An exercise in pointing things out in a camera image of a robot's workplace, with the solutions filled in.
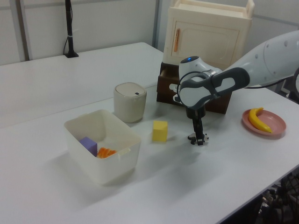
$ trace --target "dark brown box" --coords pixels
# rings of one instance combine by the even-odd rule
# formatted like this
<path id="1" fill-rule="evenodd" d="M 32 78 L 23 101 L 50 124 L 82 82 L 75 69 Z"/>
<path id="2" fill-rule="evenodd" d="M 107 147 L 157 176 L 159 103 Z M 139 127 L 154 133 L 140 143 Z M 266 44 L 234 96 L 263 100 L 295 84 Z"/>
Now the dark brown box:
<path id="1" fill-rule="evenodd" d="M 178 65 L 161 63 L 160 75 L 158 77 L 157 86 L 157 102 L 181 106 L 181 104 L 173 101 L 173 96 L 176 93 L 169 89 L 170 84 L 178 83 Z M 231 93 L 208 102 L 205 105 L 206 111 L 225 114 L 228 108 L 230 97 Z"/>

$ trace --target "cabinet handle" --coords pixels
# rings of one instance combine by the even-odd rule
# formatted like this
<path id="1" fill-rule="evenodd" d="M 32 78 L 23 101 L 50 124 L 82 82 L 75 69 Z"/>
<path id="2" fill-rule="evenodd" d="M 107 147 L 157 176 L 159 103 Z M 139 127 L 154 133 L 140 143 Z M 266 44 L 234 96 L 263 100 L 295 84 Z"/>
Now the cabinet handle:
<path id="1" fill-rule="evenodd" d="M 178 51 L 178 36 L 179 36 L 179 29 L 177 29 L 177 32 L 176 32 L 176 39 L 174 42 L 174 52 Z"/>

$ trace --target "black stand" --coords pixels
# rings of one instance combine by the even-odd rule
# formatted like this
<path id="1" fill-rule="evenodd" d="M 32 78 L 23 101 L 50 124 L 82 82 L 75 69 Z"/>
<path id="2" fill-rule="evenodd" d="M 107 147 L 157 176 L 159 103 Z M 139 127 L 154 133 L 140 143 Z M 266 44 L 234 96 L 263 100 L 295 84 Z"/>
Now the black stand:
<path id="1" fill-rule="evenodd" d="M 65 11 L 66 11 L 67 36 L 69 42 L 69 52 L 65 56 L 67 58 L 79 57 L 79 55 L 74 51 L 74 45 L 73 45 L 73 31 L 71 28 L 71 22 L 72 22 L 71 0 L 65 0 Z"/>

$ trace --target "black cable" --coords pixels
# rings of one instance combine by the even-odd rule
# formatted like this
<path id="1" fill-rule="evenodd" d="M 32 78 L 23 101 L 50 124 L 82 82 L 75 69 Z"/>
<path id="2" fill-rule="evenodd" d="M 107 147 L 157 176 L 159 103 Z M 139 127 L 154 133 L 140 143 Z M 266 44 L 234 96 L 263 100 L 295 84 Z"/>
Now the black cable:
<path id="1" fill-rule="evenodd" d="M 281 221 L 280 223 L 283 224 L 284 223 L 284 219 L 285 219 L 285 213 L 284 213 L 284 206 L 282 205 L 281 208 Z"/>
<path id="2" fill-rule="evenodd" d="M 297 183 L 294 185 L 294 187 L 297 189 L 298 186 L 299 186 L 299 179 L 298 179 L 297 176 L 293 176 L 293 179 L 296 180 L 296 182 L 297 182 Z"/>
<path id="3" fill-rule="evenodd" d="M 65 46 L 66 46 L 66 43 L 67 43 L 68 40 L 69 40 L 69 37 L 66 38 L 66 41 L 65 41 L 65 43 L 64 43 L 64 50 L 65 50 Z"/>
<path id="4" fill-rule="evenodd" d="M 281 82 L 285 81 L 286 79 L 287 78 L 281 79 L 281 80 L 279 80 L 275 83 L 269 84 L 269 85 L 263 85 L 263 86 L 257 86 L 257 87 L 246 87 L 245 89 L 262 89 L 262 88 L 270 87 L 270 86 L 276 85 L 278 83 L 281 83 Z"/>
<path id="5" fill-rule="evenodd" d="M 296 180 L 297 184 L 299 183 L 297 176 L 293 176 L 293 179 Z M 297 220 L 297 218 L 298 218 L 298 193 L 297 192 L 296 192 L 295 196 L 296 196 L 296 220 Z"/>
<path id="6" fill-rule="evenodd" d="M 297 191 L 296 191 L 296 189 L 293 187 L 293 184 L 292 184 L 292 182 L 291 182 L 291 180 L 290 180 L 290 177 L 289 177 L 289 175 L 287 176 L 287 178 L 288 178 L 288 180 L 289 180 L 289 182 L 290 182 L 290 184 L 291 184 L 291 186 L 292 186 L 292 190 L 294 190 L 295 191 L 295 193 L 297 193 Z M 297 209 L 298 209 L 298 198 L 297 198 L 297 196 L 296 196 L 296 208 L 295 208 L 296 210 L 294 211 L 294 207 L 293 207 L 293 204 L 292 204 L 292 211 L 293 211 L 293 215 L 294 215 L 294 218 L 295 218 L 295 222 L 294 223 L 297 223 Z"/>
<path id="7" fill-rule="evenodd" d="M 71 7 L 71 24 L 73 23 L 73 9 Z M 66 46 L 66 43 L 67 41 L 69 40 L 69 37 L 66 38 L 65 40 L 65 43 L 64 43 L 64 51 L 65 51 L 65 46 Z"/>

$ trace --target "white plastic bin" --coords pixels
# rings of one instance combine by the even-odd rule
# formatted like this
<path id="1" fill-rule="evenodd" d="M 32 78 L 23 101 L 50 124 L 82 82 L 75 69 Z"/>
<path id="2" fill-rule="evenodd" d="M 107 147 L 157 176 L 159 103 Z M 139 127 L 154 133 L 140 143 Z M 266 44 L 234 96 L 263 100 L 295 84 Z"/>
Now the white plastic bin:
<path id="1" fill-rule="evenodd" d="M 96 183 L 105 184 L 136 166 L 141 138 L 129 126 L 106 110 L 98 110 L 65 122 L 65 135 L 71 157 Z M 100 159 L 79 140 L 88 137 L 101 147 L 117 153 Z"/>

